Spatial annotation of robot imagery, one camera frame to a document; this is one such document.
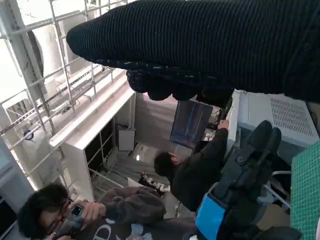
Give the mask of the bare left hand blue tape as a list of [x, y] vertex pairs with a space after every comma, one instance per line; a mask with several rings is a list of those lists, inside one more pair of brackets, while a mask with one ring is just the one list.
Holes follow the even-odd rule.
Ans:
[[198, 240], [299, 240], [302, 234], [290, 226], [257, 227], [268, 205], [291, 205], [291, 169], [278, 156], [282, 140], [279, 128], [262, 121], [242, 147], [226, 159], [221, 178], [203, 197], [196, 212]]

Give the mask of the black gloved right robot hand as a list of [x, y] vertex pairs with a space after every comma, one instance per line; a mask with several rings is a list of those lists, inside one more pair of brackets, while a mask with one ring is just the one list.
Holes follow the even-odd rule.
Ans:
[[243, 90], [320, 101], [317, 0], [137, 0], [71, 28], [71, 51], [154, 101]]

